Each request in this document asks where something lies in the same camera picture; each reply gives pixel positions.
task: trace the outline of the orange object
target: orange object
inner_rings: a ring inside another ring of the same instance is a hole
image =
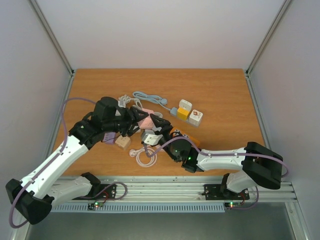
[[[184,137],[186,137],[186,138],[188,138],[188,139],[190,139],[197,147],[199,147],[199,145],[200,145],[200,141],[198,140],[198,139],[196,139],[196,138],[194,138],[194,137],[192,137],[192,136],[190,136],[189,134],[187,134],[186,132],[184,132],[184,131],[182,131],[182,130],[180,130],[179,128],[177,128],[177,127],[173,127],[172,128],[172,130],[171,130],[171,132],[170,133],[173,133],[173,132],[179,132],[179,133],[181,133],[182,134],[182,136],[184,136]],[[178,135],[178,133],[174,133],[173,134],[173,136],[174,137],[176,137]]]

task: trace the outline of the white cable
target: white cable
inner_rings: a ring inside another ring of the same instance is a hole
[[[162,118],[162,117],[163,117],[162,113],[161,113],[161,112],[158,112],[158,111],[155,111],[155,112],[154,112],[154,115],[158,116],[159,118]]]
[[[136,108],[138,108],[140,110],[143,108],[140,99],[135,98],[135,97],[130,97],[128,95],[123,95],[123,96],[119,97],[119,101],[121,103],[125,104],[125,105],[130,103],[130,101],[134,101],[134,105],[133,105],[134,107],[136,107]]]
[[[152,153],[155,152],[155,150],[153,150],[153,149],[150,148],[150,147],[147,148],[147,151],[148,151],[148,154],[149,154],[149,155],[151,155]],[[151,159],[150,159],[150,161],[149,161],[148,163],[142,163],[142,162],[140,161],[140,154],[141,154],[141,153],[144,153],[144,152],[145,152],[145,148],[144,148],[144,147],[142,147],[142,148],[140,148],[140,149],[138,149],[138,150],[131,149],[131,150],[129,151],[129,155],[130,155],[130,157],[135,157],[136,163],[137,163],[139,166],[144,167],[144,168],[149,168],[149,167],[153,166],[153,165],[156,163],[158,157],[157,157],[157,154],[156,154],[156,155],[154,155],[154,156],[151,157]]]

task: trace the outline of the white plug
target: white plug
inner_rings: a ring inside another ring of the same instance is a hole
[[[163,135],[156,135],[153,130],[145,129],[141,134],[141,140],[145,144],[155,146],[158,144],[159,140],[163,137]]]
[[[130,151],[129,151],[129,155],[130,155],[130,157],[135,157],[135,156],[137,156],[137,151],[135,150],[135,149],[131,149]]]

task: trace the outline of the floor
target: floor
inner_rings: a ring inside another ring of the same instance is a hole
[[[27,240],[292,240],[284,203],[225,213],[50,213]]]

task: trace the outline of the white block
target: white block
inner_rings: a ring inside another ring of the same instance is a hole
[[[183,108],[183,109],[185,109],[185,110],[190,112],[191,109],[192,109],[192,103],[188,102],[188,101],[186,101],[184,99],[181,99],[181,101],[179,102],[179,108]]]
[[[189,123],[195,125],[195,126],[199,126],[203,117],[203,113],[198,111],[198,110],[192,110],[192,112],[190,113],[189,116]]]

